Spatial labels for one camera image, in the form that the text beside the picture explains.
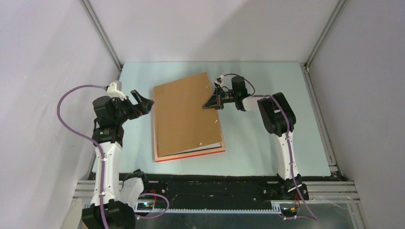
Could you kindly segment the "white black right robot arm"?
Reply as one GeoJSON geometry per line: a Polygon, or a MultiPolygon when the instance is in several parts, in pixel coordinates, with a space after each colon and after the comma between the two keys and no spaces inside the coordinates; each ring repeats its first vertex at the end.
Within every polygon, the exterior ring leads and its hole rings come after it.
{"type": "Polygon", "coordinates": [[[283,199],[305,200],[306,186],[298,170],[293,147],[293,131],[296,116],[283,93],[273,95],[248,92],[250,83],[245,77],[233,73],[231,87],[224,84],[225,75],[214,81],[214,93],[203,109],[223,110],[224,105],[234,103],[239,111],[259,111],[264,127],[277,145],[278,194],[283,199]]]}

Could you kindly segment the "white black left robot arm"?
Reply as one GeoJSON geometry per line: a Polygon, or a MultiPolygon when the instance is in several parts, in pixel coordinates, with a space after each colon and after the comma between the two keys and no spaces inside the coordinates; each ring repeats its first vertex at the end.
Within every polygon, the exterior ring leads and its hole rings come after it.
{"type": "Polygon", "coordinates": [[[82,210],[82,221],[89,229],[133,229],[137,198],[147,198],[151,186],[143,172],[119,185],[119,158],[123,148],[123,124],[148,114],[153,100],[131,91],[137,104],[118,93],[108,93],[93,101],[96,122],[92,139],[96,147],[96,183],[91,204],[82,210]]]}

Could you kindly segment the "sunset photo print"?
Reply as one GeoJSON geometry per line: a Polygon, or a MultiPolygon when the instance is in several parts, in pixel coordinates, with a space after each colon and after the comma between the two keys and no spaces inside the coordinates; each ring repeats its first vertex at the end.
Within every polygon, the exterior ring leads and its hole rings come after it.
{"type": "Polygon", "coordinates": [[[210,145],[201,145],[197,148],[192,148],[192,149],[186,149],[183,151],[179,151],[179,152],[174,152],[174,153],[161,153],[158,154],[159,157],[163,157],[163,156],[171,156],[171,155],[176,155],[176,154],[183,154],[183,153],[192,153],[192,152],[197,152],[197,151],[202,151],[202,150],[208,150],[208,149],[215,149],[215,148],[220,148],[222,146],[222,143],[214,143],[214,144],[210,144],[210,145]]]}

